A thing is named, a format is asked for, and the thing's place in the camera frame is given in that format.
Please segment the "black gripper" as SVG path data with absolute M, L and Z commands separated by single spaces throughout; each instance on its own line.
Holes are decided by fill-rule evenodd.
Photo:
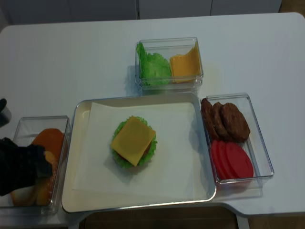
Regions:
M 37 179 L 53 175 L 45 148 L 39 145 L 17 146 L 9 138 L 0 140 L 0 195 L 35 185 Z

